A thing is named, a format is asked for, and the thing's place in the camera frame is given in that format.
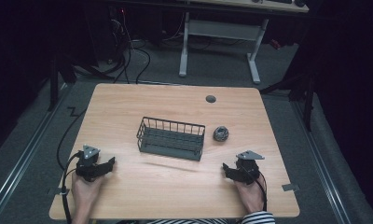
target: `dark background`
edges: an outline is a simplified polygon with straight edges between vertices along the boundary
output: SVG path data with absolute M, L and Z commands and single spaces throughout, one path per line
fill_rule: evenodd
M 0 2 L 0 146 L 48 79 L 54 53 L 67 52 L 92 65 L 104 59 L 101 52 L 107 46 L 101 45 L 100 38 L 105 37 L 93 35 L 97 32 L 92 32 L 94 26 L 87 19 L 91 11 L 80 4 L 53 4 Z M 311 58 L 323 52 L 315 91 L 373 208 L 373 0 L 309 1 L 308 6 L 310 14 L 335 16 L 339 23 L 308 26 L 272 20 L 264 42 L 276 39 L 282 45 L 292 45 L 303 40 L 284 79 L 306 72 Z M 132 21 L 132 35 L 159 44 L 161 30 L 176 30 L 181 13 L 131 8 L 127 16 L 132 18 L 128 20 Z

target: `hand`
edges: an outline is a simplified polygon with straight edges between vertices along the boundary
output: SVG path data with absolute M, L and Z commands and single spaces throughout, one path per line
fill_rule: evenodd
M 260 175 L 257 181 L 263 188 L 265 188 L 263 175 Z M 261 188 L 256 182 L 250 185 L 239 181 L 234 181 L 234 183 L 237 187 L 237 190 L 239 191 L 240 198 L 242 199 L 242 204 L 244 205 L 248 214 L 260 212 L 263 210 L 264 195 Z
M 82 176 L 73 173 L 73 192 L 76 204 L 76 212 L 73 217 L 73 224 L 86 224 L 90 219 L 91 208 L 96 203 L 99 196 L 100 186 L 104 181 L 104 176 L 96 178 L 93 182 L 86 181 Z

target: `sleeve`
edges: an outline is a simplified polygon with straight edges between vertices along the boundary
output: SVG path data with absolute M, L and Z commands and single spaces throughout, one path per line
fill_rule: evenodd
M 269 212 L 256 212 L 245 216 L 242 224 L 274 224 L 274 216 Z

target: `metal basket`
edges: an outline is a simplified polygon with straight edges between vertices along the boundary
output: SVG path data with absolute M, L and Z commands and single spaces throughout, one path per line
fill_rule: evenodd
M 141 152 L 200 161 L 205 126 L 143 117 L 137 132 Z

